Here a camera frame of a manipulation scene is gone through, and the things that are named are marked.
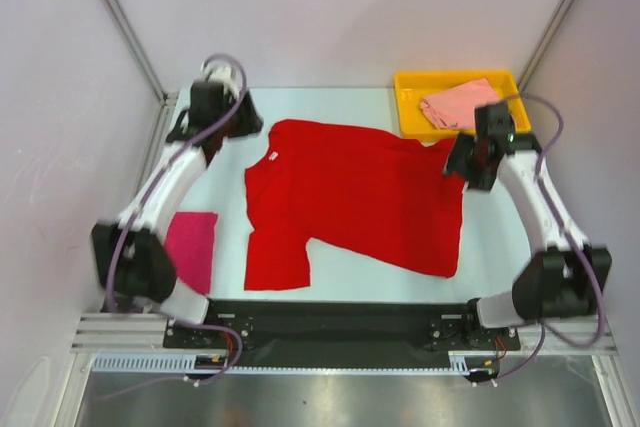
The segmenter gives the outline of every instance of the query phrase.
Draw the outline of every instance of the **red cloth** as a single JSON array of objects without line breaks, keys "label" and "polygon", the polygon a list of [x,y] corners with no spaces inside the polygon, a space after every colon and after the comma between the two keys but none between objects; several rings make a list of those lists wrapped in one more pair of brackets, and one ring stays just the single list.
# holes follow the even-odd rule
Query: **red cloth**
[{"label": "red cloth", "polygon": [[178,212],[164,242],[178,278],[202,295],[211,291],[217,220],[213,212]]},{"label": "red cloth", "polygon": [[451,146],[447,140],[424,147],[364,127],[275,124],[267,154],[245,172],[254,227],[245,290],[309,286],[305,245],[311,237],[452,277],[464,183],[442,175]]}]

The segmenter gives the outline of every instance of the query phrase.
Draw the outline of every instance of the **yellow bin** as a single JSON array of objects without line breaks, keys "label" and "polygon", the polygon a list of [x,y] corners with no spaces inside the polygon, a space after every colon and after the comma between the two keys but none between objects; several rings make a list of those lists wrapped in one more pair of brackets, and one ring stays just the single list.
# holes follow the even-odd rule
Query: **yellow bin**
[{"label": "yellow bin", "polygon": [[[402,136],[422,142],[435,142],[458,135],[458,130],[436,129],[422,113],[420,100],[425,95],[477,79],[487,79],[501,98],[518,93],[513,75],[507,70],[397,73],[394,77],[394,87]],[[508,105],[516,124],[516,132],[529,132],[531,122],[522,100],[512,99]],[[475,130],[464,130],[464,132],[475,134]]]}]

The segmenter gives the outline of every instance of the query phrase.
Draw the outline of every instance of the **pink cloth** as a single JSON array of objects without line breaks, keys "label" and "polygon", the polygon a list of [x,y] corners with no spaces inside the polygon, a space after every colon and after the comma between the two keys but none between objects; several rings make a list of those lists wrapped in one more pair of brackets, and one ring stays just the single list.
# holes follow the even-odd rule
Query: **pink cloth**
[{"label": "pink cloth", "polygon": [[202,295],[211,292],[217,220],[213,212],[178,212],[164,243],[178,278]]},{"label": "pink cloth", "polygon": [[475,110],[500,101],[487,79],[472,80],[449,90],[427,95],[420,108],[438,129],[473,129]]}]

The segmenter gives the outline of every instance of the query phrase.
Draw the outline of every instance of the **white wall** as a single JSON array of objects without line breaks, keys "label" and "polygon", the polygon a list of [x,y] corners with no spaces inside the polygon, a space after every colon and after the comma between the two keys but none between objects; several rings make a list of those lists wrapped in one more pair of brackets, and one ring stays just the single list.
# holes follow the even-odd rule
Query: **white wall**
[{"label": "white wall", "polygon": [[[640,0],[577,0],[527,90],[566,119],[550,168],[576,220],[611,250],[609,320],[640,398]],[[551,117],[528,108],[548,139]]]},{"label": "white wall", "polygon": [[100,0],[0,12],[2,419],[41,356],[54,400],[79,314],[99,299],[90,229],[132,194],[157,104]]},{"label": "white wall", "polygon": [[253,87],[390,85],[399,70],[519,75],[560,0],[120,0],[167,88],[212,52]]}]

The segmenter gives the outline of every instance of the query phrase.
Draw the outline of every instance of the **red t-shirt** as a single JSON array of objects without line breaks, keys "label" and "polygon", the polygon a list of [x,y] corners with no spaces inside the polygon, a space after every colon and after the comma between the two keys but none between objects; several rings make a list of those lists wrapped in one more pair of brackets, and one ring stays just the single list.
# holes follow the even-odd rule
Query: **red t-shirt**
[{"label": "red t-shirt", "polygon": [[458,265],[464,182],[444,177],[452,141],[424,147],[364,127],[284,120],[245,172],[246,290],[310,285],[315,237],[421,274]]}]

